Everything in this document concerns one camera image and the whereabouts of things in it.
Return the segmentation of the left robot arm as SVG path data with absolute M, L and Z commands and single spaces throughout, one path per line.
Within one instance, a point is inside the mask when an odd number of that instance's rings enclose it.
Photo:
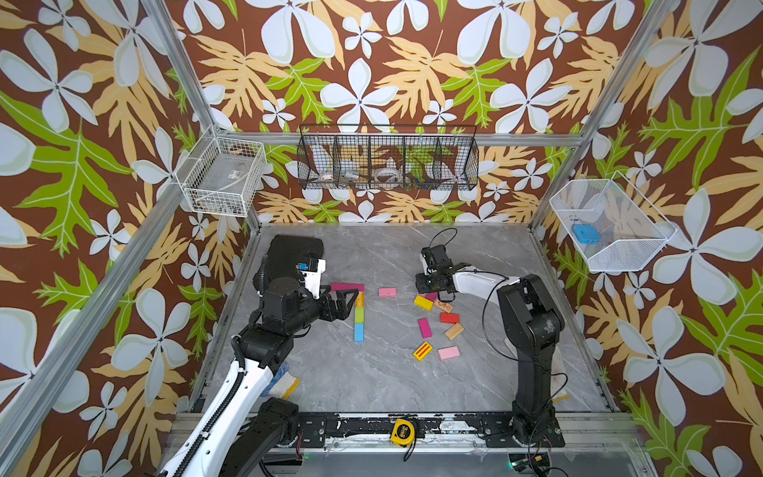
M 346 320 L 360 295 L 357 288 L 318 294 L 295 278 L 270 282 L 250 324 L 232 337 L 234 361 L 218 395 L 160 476 L 248 476 L 274 447 L 297 436 L 299 407 L 268 399 L 246 420 L 281 368 L 299 332 L 313 322 Z

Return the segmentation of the yellow red striped block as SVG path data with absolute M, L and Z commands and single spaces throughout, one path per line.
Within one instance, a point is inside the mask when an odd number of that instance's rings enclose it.
M 413 357 L 417 361 L 423 361 L 433 350 L 433 347 L 428 342 L 423 342 L 413 353 Z

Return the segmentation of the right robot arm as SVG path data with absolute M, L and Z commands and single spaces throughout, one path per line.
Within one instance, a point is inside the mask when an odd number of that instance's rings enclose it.
M 415 276 L 419 293 L 465 293 L 499 306 L 506 336 L 514 347 L 510 359 L 518 366 L 511 435 L 524 446 L 544 442 L 556 431 L 552 358 L 564 320 L 542 279 L 535 274 L 508 277 L 465 262 L 455 264 L 443 244 L 423 248 L 420 259 L 423 272 Z

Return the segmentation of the blue block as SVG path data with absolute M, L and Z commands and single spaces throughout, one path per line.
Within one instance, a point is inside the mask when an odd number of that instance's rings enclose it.
M 356 323 L 354 326 L 354 341 L 356 343 L 363 343 L 365 341 L 365 325 L 363 323 Z

